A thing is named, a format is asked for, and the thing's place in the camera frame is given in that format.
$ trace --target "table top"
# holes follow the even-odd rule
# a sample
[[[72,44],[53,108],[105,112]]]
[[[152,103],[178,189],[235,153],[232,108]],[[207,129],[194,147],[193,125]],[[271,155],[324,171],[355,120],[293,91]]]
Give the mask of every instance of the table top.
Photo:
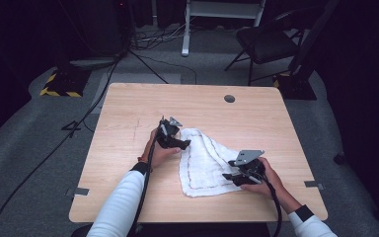
[[[224,100],[235,97],[234,103]],[[321,219],[328,217],[297,134],[275,88],[112,83],[89,149],[69,218],[92,222],[123,175],[136,163],[159,120],[177,119],[234,150],[265,151],[287,189]],[[272,200],[239,191],[214,197],[187,197],[179,178],[180,155],[150,176],[139,222],[276,221]]]

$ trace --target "black base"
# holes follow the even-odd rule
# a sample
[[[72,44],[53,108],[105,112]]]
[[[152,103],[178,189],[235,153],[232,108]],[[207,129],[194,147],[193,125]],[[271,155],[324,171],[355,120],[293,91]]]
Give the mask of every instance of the black base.
[[[295,80],[288,74],[279,74],[272,77],[274,87],[279,89],[283,99],[316,101],[316,95],[308,81]]]
[[[91,71],[73,70],[62,72],[54,70],[41,90],[41,95],[82,97]]]

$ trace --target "white cloth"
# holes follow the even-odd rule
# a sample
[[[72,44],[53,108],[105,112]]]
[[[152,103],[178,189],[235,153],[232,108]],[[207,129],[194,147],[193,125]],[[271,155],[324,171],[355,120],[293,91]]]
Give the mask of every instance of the white cloth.
[[[181,185],[185,195],[216,196],[240,190],[222,176],[224,173],[237,173],[238,169],[227,162],[236,160],[239,151],[228,149],[196,128],[182,129],[181,140],[190,140],[180,161]]]

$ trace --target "chair leg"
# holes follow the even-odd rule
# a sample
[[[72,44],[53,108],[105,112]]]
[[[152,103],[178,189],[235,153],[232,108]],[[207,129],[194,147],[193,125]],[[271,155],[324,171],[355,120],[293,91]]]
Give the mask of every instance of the chair leg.
[[[252,70],[254,67],[254,61],[251,59],[251,62],[249,63],[249,81],[248,81],[248,86],[251,86],[251,81],[252,81]]]
[[[232,65],[233,65],[233,63],[235,63],[238,59],[239,59],[239,57],[241,57],[242,56],[242,54],[244,53],[245,51],[244,50],[242,50],[241,52],[239,52],[239,54],[233,59],[233,61],[224,69],[224,71],[227,71],[227,69],[229,69]]]

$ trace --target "person's left hand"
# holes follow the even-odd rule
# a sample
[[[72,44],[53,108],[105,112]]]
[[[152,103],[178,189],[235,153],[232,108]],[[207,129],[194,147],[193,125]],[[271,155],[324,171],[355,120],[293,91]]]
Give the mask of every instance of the person's left hand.
[[[157,131],[157,129],[155,128],[150,133],[150,139],[146,143],[146,147],[144,148],[144,152],[141,155],[141,161],[143,161],[143,162],[146,162],[146,163],[148,162],[150,146],[152,145],[153,139],[155,138],[156,131]],[[153,157],[152,157],[152,169],[161,165],[166,160],[166,158],[168,158],[174,154],[180,153],[180,152],[181,152],[180,147],[165,149],[165,148],[162,148],[162,146],[159,145],[159,143],[157,141],[155,141],[155,148],[153,150]]]

